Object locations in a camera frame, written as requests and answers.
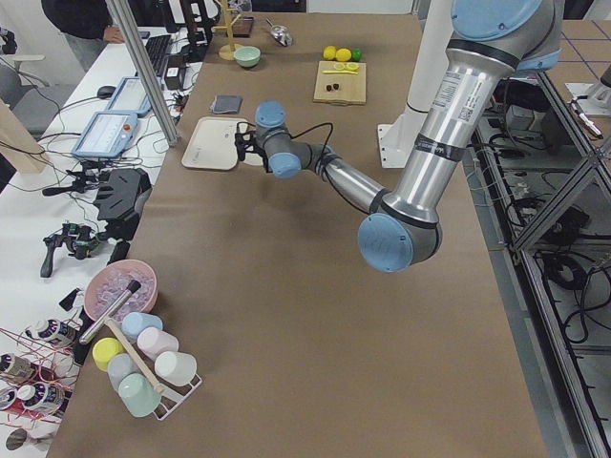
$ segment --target white desk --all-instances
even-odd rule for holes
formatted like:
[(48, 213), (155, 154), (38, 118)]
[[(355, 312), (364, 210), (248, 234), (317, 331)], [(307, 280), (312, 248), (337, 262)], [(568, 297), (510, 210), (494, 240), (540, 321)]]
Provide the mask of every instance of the white desk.
[[(144, 28), (153, 35), (165, 33), (162, 28)], [(179, 48), (184, 42), (175, 45)], [(200, 64), (191, 65), (185, 76), (185, 87), (189, 87), (197, 77)], [(125, 45), (108, 45), (98, 57), (94, 65), (87, 72), (66, 105), (93, 97), (100, 86), (116, 86), (123, 76), (134, 75), (136, 69), (131, 61)], [(165, 92), (166, 98), (171, 92)], [(61, 132), (81, 133), (86, 127), (91, 115), (104, 110), (108, 100), (88, 100), (62, 111), (55, 118), (45, 135)], [(140, 158), (142, 165), (154, 184), (158, 170), (165, 156), (167, 143), (160, 131), (155, 117), (151, 114), (142, 118), (135, 132), (134, 144), (138, 138), (147, 135), (139, 144), (138, 149), (132, 148), (123, 155), (124, 158)], [(41, 145), (52, 151), (69, 153), (77, 141), (77, 136), (62, 135), (56, 139), (42, 140)], [(61, 156), (49, 154), (49, 159), (60, 171), (72, 169), (76, 161), (69, 155)], [(65, 178), (61, 185), (68, 186), (72, 178)], [(13, 186), (24, 189), (39, 189), (57, 185), (57, 178), (51, 167), (47, 167), (39, 175), (15, 174), (11, 180)], [(86, 201), (93, 201), (96, 191), (89, 191), (83, 195), (76, 195)], [(68, 195), (43, 197), (40, 191), (26, 193), (7, 186), (0, 194), (0, 290), (2, 291), (3, 307), (0, 327), (11, 332), (22, 332), (26, 327), (40, 319), (57, 318), (67, 320), (74, 312), (64, 312), (58, 305), (73, 289), (85, 289), (90, 279), (101, 270), (113, 251), (111, 243), (101, 244), (86, 260), (76, 260), (68, 257), (68, 250), (61, 247), (55, 250), (53, 274), (48, 279), (40, 278), (40, 266), (46, 255), (46, 247), (42, 239), (61, 228), (66, 220), (75, 223), (85, 223), (95, 226), (84, 219), (91, 219), (98, 223), (103, 230), (104, 221), (97, 221), (97, 209), (93, 205), (80, 202), (80, 208)], [(82, 304), (82, 298), (77, 299), (75, 305)], [(15, 352), (16, 344), (13, 340), (0, 334), (0, 354)], [(6, 414), (0, 414), (2, 421), (6, 421)], [(56, 425), (38, 425), (33, 431), (34, 435), (41, 435), (46, 430), (53, 430)], [(37, 451), (32, 446), (23, 447), (8, 452), (4, 443), (12, 431), (11, 427), (0, 427), (0, 456), (10, 454), (11, 458), (32, 458), (45, 456), (46, 452)]]

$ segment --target lime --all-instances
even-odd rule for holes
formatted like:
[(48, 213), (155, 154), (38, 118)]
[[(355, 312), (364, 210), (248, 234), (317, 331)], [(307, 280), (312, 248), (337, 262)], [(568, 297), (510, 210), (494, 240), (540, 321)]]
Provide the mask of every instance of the lime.
[(337, 50), (337, 53), (335, 53), (335, 58), (338, 62), (348, 62), (352, 58), (352, 51), (348, 48)]
[(335, 58), (335, 53), (337, 53), (337, 50), (334, 46), (327, 46), (323, 51), (324, 60), (333, 60)]
[(363, 53), (361, 52), (361, 50), (359, 50), (358, 48), (352, 50), (352, 60), (354, 62), (359, 62), (361, 60), (361, 57), (363, 57)]

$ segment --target gray pants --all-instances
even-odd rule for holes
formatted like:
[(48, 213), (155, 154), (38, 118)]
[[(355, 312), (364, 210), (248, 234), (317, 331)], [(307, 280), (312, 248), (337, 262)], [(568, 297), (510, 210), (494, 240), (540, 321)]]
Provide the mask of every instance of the gray pants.
[(67, 33), (64, 33), (64, 36), (85, 72), (91, 68), (107, 44), (101, 38), (88, 40), (86, 38), (68, 35)]

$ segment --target person's hand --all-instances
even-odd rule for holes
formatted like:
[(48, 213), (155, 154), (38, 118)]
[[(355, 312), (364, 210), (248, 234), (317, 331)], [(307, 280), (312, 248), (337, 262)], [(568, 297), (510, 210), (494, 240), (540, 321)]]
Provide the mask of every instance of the person's hand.
[(125, 39), (118, 27), (107, 27), (104, 29), (104, 41), (109, 43), (125, 43)]

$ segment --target pink bowl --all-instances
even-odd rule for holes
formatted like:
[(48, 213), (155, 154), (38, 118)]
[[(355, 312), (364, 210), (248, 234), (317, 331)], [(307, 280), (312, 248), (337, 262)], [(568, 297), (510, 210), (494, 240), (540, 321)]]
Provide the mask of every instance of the pink bowl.
[(149, 312), (157, 300), (157, 277), (149, 264), (141, 260), (118, 260), (100, 270), (85, 291), (85, 312), (92, 320), (118, 298), (130, 280), (138, 280), (140, 289), (113, 315), (118, 322), (130, 312)]

